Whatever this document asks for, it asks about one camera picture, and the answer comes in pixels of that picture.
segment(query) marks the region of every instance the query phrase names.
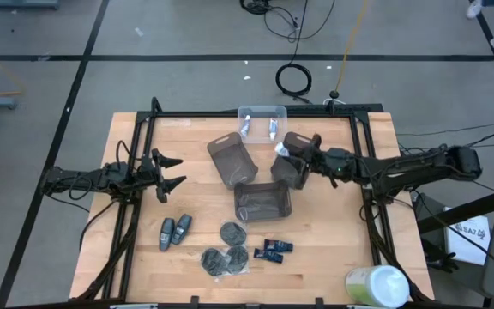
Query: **wooden tabletop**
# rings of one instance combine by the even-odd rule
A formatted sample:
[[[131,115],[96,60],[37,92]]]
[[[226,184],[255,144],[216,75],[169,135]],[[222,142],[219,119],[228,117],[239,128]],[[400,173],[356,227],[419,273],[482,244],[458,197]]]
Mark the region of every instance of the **wooden tabletop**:
[[[128,146],[135,126],[135,113],[115,113],[103,163],[115,161],[119,140]],[[298,303],[312,304],[323,297],[326,304],[352,303],[344,280],[357,267],[371,266],[367,226],[358,213],[362,205],[359,185],[343,184],[333,189],[329,180],[312,174],[301,191],[291,191],[292,214],[282,221],[247,224],[250,254],[248,274],[215,280],[201,266],[202,253],[209,247],[226,249],[220,239],[220,226],[236,221],[233,191],[227,190],[207,151],[207,144],[237,129],[235,118],[158,118],[152,148],[184,163],[164,170],[167,179],[188,178],[169,196],[158,202],[155,189],[143,193],[142,210],[136,237],[127,301],[190,302],[192,295],[203,303]],[[370,113],[370,127],[378,158],[399,155],[394,126],[389,113]],[[358,126],[366,154],[363,129]],[[145,136],[143,126],[141,141]],[[288,130],[304,136],[318,133],[322,149],[345,148],[353,152],[348,119],[289,118]],[[259,171],[254,183],[271,182],[274,145],[247,144]],[[398,199],[410,203],[407,193]],[[93,217],[109,203],[109,197],[96,194]],[[83,241],[70,296],[83,292],[109,257],[118,206],[104,214],[88,230]],[[421,291],[433,298],[430,278],[413,211],[405,204],[388,206],[398,261]],[[193,223],[181,245],[167,252],[159,250],[159,234],[164,218],[178,220],[182,214],[193,216]],[[284,255],[283,264],[252,257],[265,239],[294,244],[294,252]],[[112,295],[117,295],[122,265],[118,265]]]

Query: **gray floor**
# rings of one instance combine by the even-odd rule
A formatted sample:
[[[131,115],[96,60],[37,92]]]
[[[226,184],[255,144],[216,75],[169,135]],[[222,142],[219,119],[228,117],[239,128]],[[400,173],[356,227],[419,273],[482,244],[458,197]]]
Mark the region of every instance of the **gray floor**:
[[[100,0],[63,1],[60,10],[0,9],[0,55],[81,55]],[[301,0],[274,1],[300,18]],[[309,3],[305,32],[319,27],[331,2]],[[476,21],[464,17],[465,0],[370,0],[352,54],[491,55]],[[325,28],[300,43],[301,54],[340,54],[361,9],[337,0]],[[494,33],[494,8],[485,9]],[[268,23],[287,29],[279,17]],[[143,32],[139,36],[135,28]],[[262,18],[237,1],[111,0],[94,55],[289,54],[294,45],[276,38]],[[274,84],[284,61],[90,62],[71,111],[57,165],[97,167],[114,112],[146,110],[156,95],[164,110],[222,110],[241,105],[295,104]],[[306,96],[322,102],[336,84],[340,62],[301,61],[314,85]],[[0,110],[0,284],[32,200],[77,62],[3,62],[26,86],[14,111]],[[288,88],[304,77],[283,77]],[[0,72],[0,91],[13,89]],[[396,132],[417,133],[494,122],[494,61],[352,61],[340,89],[348,103],[383,103]],[[463,144],[494,128],[428,137],[400,136],[407,147]],[[480,148],[481,183],[494,188],[494,148]],[[447,205],[490,194],[474,184],[441,181],[422,191]],[[90,196],[81,201],[89,207]],[[44,199],[8,305],[66,300],[87,214]],[[480,305],[481,296],[431,272],[436,297]]]

